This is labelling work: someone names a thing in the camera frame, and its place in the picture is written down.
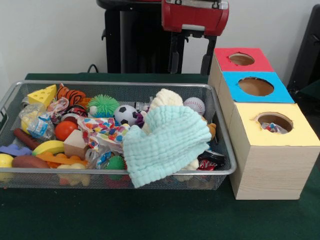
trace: wire mesh basket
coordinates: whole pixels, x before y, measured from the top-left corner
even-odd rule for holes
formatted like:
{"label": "wire mesh basket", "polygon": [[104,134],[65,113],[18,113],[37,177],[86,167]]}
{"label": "wire mesh basket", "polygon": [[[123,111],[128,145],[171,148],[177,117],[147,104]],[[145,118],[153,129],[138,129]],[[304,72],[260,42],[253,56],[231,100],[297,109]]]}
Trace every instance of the wire mesh basket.
{"label": "wire mesh basket", "polygon": [[[20,128],[18,116],[23,98],[27,94],[44,89],[59,81],[24,80],[12,85],[0,102],[0,146],[12,143],[25,147],[13,135]],[[112,96],[121,104],[133,106],[135,102],[148,103],[162,88],[179,94],[183,100],[197,97],[205,104],[204,117],[208,123],[215,123],[216,138],[211,141],[211,149],[224,155],[225,164],[214,171],[179,171],[164,179],[147,184],[141,189],[174,190],[216,190],[227,175],[236,169],[236,160],[226,125],[222,116],[215,90],[206,84],[176,83],[130,83],[130,82],[94,82],[65,81],[70,89],[80,90],[87,97],[98,94]],[[60,184],[60,177],[77,179],[75,185]],[[50,169],[50,168],[4,168],[0,167],[0,187],[9,188],[77,188],[77,189],[133,189],[134,186],[126,170],[104,169]]]}

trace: green spiky toy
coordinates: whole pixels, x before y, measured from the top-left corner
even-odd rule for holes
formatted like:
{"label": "green spiky toy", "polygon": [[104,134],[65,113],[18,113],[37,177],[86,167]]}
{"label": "green spiky toy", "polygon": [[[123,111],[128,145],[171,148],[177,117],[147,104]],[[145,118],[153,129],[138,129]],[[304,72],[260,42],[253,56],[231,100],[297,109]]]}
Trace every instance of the green spiky toy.
{"label": "green spiky toy", "polygon": [[[104,167],[104,169],[108,170],[123,170],[125,169],[125,161],[122,156],[113,156],[109,159],[109,162]],[[112,180],[120,180],[122,175],[110,175],[109,178]]]}
{"label": "green spiky toy", "polygon": [[113,97],[99,94],[92,98],[87,105],[89,113],[94,118],[112,118],[119,103]]}

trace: red ball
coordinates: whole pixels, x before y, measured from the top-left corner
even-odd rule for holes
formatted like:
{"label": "red ball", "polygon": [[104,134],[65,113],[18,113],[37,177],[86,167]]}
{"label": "red ball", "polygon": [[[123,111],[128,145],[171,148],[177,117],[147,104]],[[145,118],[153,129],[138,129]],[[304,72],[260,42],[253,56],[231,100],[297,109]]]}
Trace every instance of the red ball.
{"label": "red ball", "polygon": [[65,141],[75,129],[78,126],[74,122],[62,121],[55,127],[55,136],[58,140]]}

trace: baseball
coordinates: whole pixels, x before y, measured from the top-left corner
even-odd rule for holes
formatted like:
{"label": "baseball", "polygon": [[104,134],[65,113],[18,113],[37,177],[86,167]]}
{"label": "baseball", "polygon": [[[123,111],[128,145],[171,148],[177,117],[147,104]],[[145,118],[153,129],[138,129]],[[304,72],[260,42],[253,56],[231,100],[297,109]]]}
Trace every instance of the baseball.
{"label": "baseball", "polygon": [[183,106],[191,108],[201,116],[203,116],[206,111],[204,102],[197,97],[189,97],[187,100],[183,102]]}

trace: yellow cheese wedge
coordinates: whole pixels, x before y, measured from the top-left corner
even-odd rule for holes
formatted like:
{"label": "yellow cheese wedge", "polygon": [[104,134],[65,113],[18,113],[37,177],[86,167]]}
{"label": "yellow cheese wedge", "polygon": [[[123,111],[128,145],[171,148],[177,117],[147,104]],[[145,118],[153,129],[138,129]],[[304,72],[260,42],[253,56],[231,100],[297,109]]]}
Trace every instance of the yellow cheese wedge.
{"label": "yellow cheese wedge", "polygon": [[30,104],[41,103],[44,104],[44,106],[47,108],[56,94],[57,86],[54,84],[46,87],[45,89],[40,89],[28,94],[28,100]]}

